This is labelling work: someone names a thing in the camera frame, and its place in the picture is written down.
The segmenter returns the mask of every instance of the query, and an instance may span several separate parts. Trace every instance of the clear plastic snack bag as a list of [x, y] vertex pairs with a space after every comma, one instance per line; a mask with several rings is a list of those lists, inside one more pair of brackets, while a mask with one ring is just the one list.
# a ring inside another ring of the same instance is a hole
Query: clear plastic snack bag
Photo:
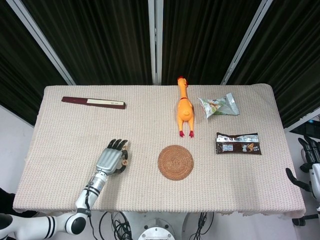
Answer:
[[203, 99], [199, 98], [201, 107], [204, 111], [205, 118], [211, 115], [239, 115], [239, 109], [236, 105], [232, 93], [228, 93], [224, 97], [217, 99]]

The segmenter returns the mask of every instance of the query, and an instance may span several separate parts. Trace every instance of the snack bag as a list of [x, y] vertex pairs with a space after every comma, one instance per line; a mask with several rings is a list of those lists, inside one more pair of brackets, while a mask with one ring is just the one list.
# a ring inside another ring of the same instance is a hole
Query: snack bag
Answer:
[[258, 133], [227, 135], [216, 133], [216, 154], [242, 153], [261, 155]]
[[224, 97], [217, 99], [203, 99], [199, 98], [201, 107], [204, 111], [205, 118], [209, 118], [211, 115], [239, 115], [239, 109], [236, 105], [235, 99], [232, 93], [228, 93]]

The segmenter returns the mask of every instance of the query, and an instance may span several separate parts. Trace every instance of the black curtain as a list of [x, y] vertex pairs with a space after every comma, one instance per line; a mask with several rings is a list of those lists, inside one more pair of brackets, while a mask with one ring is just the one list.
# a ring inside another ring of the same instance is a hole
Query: black curtain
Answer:
[[227, 84], [270, 84], [284, 127], [320, 106], [320, 1], [275, 0]]
[[78, 85], [152, 84], [147, 0], [23, 0]]
[[0, 25], [0, 105], [34, 125], [44, 88], [66, 82], [4, 0]]
[[260, 0], [165, 0], [162, 84], [219, 85]]

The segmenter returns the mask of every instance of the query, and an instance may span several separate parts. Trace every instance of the robot finger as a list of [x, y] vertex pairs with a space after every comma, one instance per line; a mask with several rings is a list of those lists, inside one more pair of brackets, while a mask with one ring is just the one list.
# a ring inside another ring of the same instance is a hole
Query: robot finger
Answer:
[[117, 141], [115, 141], [115, 143], [113, 144], [112, 149], [117, 149], [118, 144], [121, 142], [121, 139], [118, 139]]
[[320, 154], [318, 151], [317, 142], [308, 136], [303, 136], [303, 137], [306, 140], [306, 142], [309, 144], [309, 146], [311, 147], [315, 162], [320, 163]]
[[121, 157], [124, 158], [124, 159], [128, 159], [128, 151], [127, 150], [123, 150]]
[[312, 148], [310, 147], [310, 145], [305, 141], [303, 140], [302, 138], [298, 138], [298, 141], [299, 143], [302, 145], [303, 147], [303, 150], [305, 151], [305, 159], [306, 161], [308, 162], [308, 164], [313, 164], [316, 162], [316, 159], [315, 159], [315, 156], [314, 156], [314, 153], [313, 153], [313, 150]]
[[290, 168], [286, 168], [286, 169], [285, 169], [285, 172], [286, 172], [286, 175], [287, 175], [288, 179], [289, 179], [294, 185], [298, 186], [299, 188], [302, 188], [302, 189], [306, 190], [307, 192], [312, 192], [312, 188], [310, 187], [310, 185], [307, 184], [307, 183], [305, 183], [305, 182], [303, 182], [303, 181], [297, 180], [297, 179], [294, 177], [294, 175], [293, 175], [292, 171], [290, 170]]
[[123, 140], [122, 142], [120, 142], [120, 144], [118, 145], [118, 147], [116, 149], [121, 151], [121, 149], [124, 147], [126, 142], [128, 142], [128, 140]]
[[111, 149], [116, 139], [112, 139], [109, 145], [107, 146], [108, 149]]
[[122, 166], [119, 169], [116, 169], [113, 174], [121, 174], [126, 169], [126, 166]]

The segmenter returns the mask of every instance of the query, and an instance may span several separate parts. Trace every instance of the metal frame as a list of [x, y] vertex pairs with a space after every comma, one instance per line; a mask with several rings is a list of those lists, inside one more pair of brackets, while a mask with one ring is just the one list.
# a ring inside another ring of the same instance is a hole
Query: metal frame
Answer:
[[299, 127], [301, 124], [304, 124], [305, 122], [309, 121], [310, 119], [313, 119], [314, 117], [320, 115], [320, 107], [314, 110], [313, 112], [308, 113], [304, 117], [300, 118], [299, 121], [292, 124], [291, 126], [288, 126], [284, 129], [285, 133], [290, 132], [291, 130], [295, 129], [296, 127]]
[[155, 0], [156, 84], [162, 83], [162, 41], [164, 32], [164, 0]]
[[156, 74], [156, 23], [155, 23], [155, 0], [148, 0], [149, 11], [149, 35], [150, 35], [150, 55], [151, 55], [151, 73], [152, 82], [157, 83]]
[[229, 68], [227, 69], [220, 85], [226, 85], [231, 74], [235, 70], [236, 66], [238, 65], [238, 62], [240, 61], [242, 55], [244, 54], [248, 44], [250, 43], [252, 37], [254, 36], [258, 26], [260, 25], [262, 19], [264, 18], [266, 12], [268, 11], [270, 5], [272, 4], [273, 0], [262, 0], [258, 9], [255, 12], [255, 15], [253, 16], [253, 19], [246, 30], [243, 39], [235, 52], [235, 55], [229, 65]]
[[39, 26], [36, 24], [35, 20], [32, 18], [25, 5], [21, 0], [6, 0], [9, 6], [12, 8], [14, 13], [21, 20], [26, 29], [33, 36], [35, 41], [39, 44], [40, 48], [44, 51], [46, 56], [52, 62], [57, 71], [61, 74], [62, 78], [68, 85], [76, 85], [75, 81], [72, 79], [68, 70], [61, 62], [60, 58], [48, 42], [47, 38], [40, 30]]
[[161, 85], [164, 0], [148, 0], [148, 11], [152, 82]]

